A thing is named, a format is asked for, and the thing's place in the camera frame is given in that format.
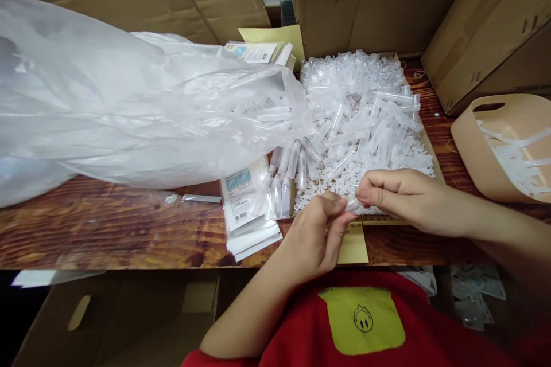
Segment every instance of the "cartoon face logo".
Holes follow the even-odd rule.
[[[369,333],[373,329],[373,317],[367,308],[358,305],[354,310],[354,325],[363,333]]]

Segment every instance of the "paper label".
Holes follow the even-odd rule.
[[[251,44],[247,43],[228,43],[224,47],[230,52],[235,53],[238,57],[243,58],[251,46]]]
[[[276,51],[277,43],[255,43],[243,58],[251,64],[266,64],[270,62],[271,56]]]
[[[268,162],[262,157],[247,169],[222,179],[222,197],[224,198],[224,215],[229,231],[258,218],[249,211],[253,207],[264,176],[268,173]]]

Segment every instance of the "white plastic bag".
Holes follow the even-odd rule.
[[[0,0],[0,89],[0,156],[146,188],[227,177],[312,132],[285,67],[37,0]],[[270,106],[289,119],[259,121]]]
[[[74,176],[57,162],[0,158],[0,208],[46,193]]]

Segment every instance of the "wood grain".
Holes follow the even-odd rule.
[[[408,82],[421,94],[421,118],[447,184],[481,196],[451,141],[453,119],[443,115],[420,61],[404,65]],[[226,251],[222,205],[182,202],[185,193],[219,196],[220,187],[209,182],[160,191],[78,176],[47,194],[0,210],[0,268],[258,267],[276,250],[277,245],[272,245],[236,263]],[[511,207],[551,222],[549,205]],[[280,222],[284,234],[290,224],[290,220]],[[487,259],[468,240],[425,235],[409,226],[366,226],[364,233],[370,265]]]

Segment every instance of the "yellow paper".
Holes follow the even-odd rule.
[[[351,222],[348,225],[348,233],[344,236],[343,244],[340,246],[337,264],[364,264],[368,262],[363,225],[358,221]]]
[[[358,356],[397,348],[406,341],[402,320],[389,290],[330,287],[318,294],[327,303],[333,343]]]
[[[304,59],[304,47],[300,26],[292,25],[273,29],[246,28],[239,29],[245,43],[273,43],[285,42],[293,45],[291,53],[297,58],[294,63],[294,72],[300,70],[300,61]]]

